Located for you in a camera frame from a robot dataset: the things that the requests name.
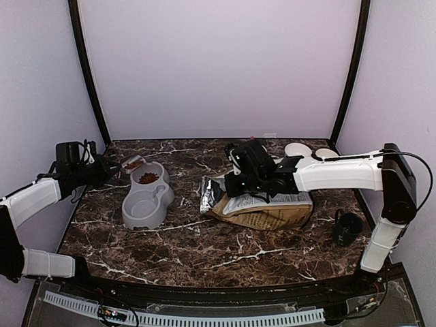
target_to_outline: gray plastic bowl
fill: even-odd
[[[159,178],[150,184],[140,184],[141,176],[147,172],[158,174]],[[122,205],[123,221],[128,228],[154,230],[164,222],[167,207],[174,200],[169,181],[170,175],[158,162],[145,163],[130,174],[131,188]]]

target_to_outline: lavender wall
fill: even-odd
[[[359,0],[80,6],[112,138],[330,137]]]
[[[0,195],[46,172],[55,145],[103,142],[80,71],[67,1],[0,0]],[[73,205],[60,202],[26,222],[26,247],[56,251]],[[0,326],[20,326],[33,282],[0,277]]]
[[[436,172],[436,3],[373,1],[356,87],[339,150],[359,153],[395,142],[421,155]],[[408,160],[418,179],[418,199],[429,178],[425,168]],[[379,216],[381,194],[365,192]],[[392,255],[402,261],[427,326],[436,326],[435,196],[418,213]]]

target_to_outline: black frame post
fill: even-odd
[[[108,127],[103,117],[102,107],[98,100],[97,91],[94,85],[94,79],[91,73],[91,66],[89,65],[87,48],[84,43],[82,24],[80,22],[80,13],[77,0],[68,0],[69,15],[73,26],[74,39],[76,40],[77,53],[82,66],[82,73],[84,82],[87,86],[88,96],[91,100],[95,119],[97,120],[100,134],[102,135],[104,144],[108,146],[111,143]]]
[[[362,56],[365,32],[367,31],[370,4],[371,0],[362,0],[360,3],[359,21],[357,25],[356,40],[354,41],[352,60],[349,65],[347,81],[345,82],[345,88],[343,90],[341,104],[339,105],[338,115],[336,117],[336,121],[334,122],[332,135],[329,139],[332,146],[336,146],[345,116],[347,114],[349,101],[352,97],[354,83],[356,81],[357,71],[359,68],[360,57]]]

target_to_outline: black object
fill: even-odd
[[[357,25],[356,39],[354,41],[352,59],[349,65],[347,81],[345,82],[345,88],[343,90],[341,104],[339,105],[338,115],[334,122],[332,135],[330,136],[330,142],[336,144],[341,133],[345,115],[349,106],[349,101],[352,97],[354,83],[359,68],[360,57],[362,56],[363,42],[365,39],[365,32],[367,31],[367,23],[369,16],[370,0],[362,0],[360,3],[359,21]]]
[[[396,155],[400,149],[386,143],[381,163],[384,207],[382,217],[393,223],[410,223],[416,216],[416,178],[404,156]]]
[[[7,206],[0,206],[0,275],[18,283],[25,257]]]
[[[302,156],[286,157],[277,164],[258,140],[239,146],[230,143],[225,153],[241,171],[239,175],[234,172],[225,175],[225,190],[231,198],[244,193],[266,192],[271,197],[278,193],[298,193],[294,173]]]
[[[363,229],[362,220],[354,213],[343,213],[341,209],[334,214],[334,220],[333,242],[342,247],[350,246]]]
[[[80,66],[82,67],[82,74],[84,82],[87,86],[88,96],[93,107],[95,119],[97,120],[100,134],[102,135],[104,144],[108,146],[111,143],[108,127],[104,121],[102,107],[98,100],[97,91],[95,90],[94,79],[91,73],[91,66],[89,65],[87,48],[84,43],[82,24],[80,22],[80,14],[78,9],[77,0],[68,0],[69,15],[73,27],[74,39],[76,41],[77,53],[79,56]]]
[[[77,187],[101,187],[120,170],[121,165],[106,160],[103,155],[96,152],[94,141],[59,143],[56,145],[56,161],[50,169],[51,171],[54,168],[56,172],[42,174],[39,177],[57,180],[62,200],[70,196]],[[89,157],[94,159],[93,163],[89,163]]]
[[[127,320],[126,314],[121,313],[116,309],[105,308],[102,305],[98,306],[97,316],[103,319],[103,324],[106,326],[120,326]],[[107,320],[108,318],[115,320],[115,322],[109,322]]]

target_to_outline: white dish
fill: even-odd
[[[315,154],[320,158],[322,158],[322,157],[324,157],[324,158],[336,158],[339,156],[333,150],[325,149],[325,148],[316,150]]]
[[[309,157],[312,155],[312,150],[303,143],[289,143],[285,147],[285,154],[287,157],[294,157],[296,155],[302,155],[303,157]]]

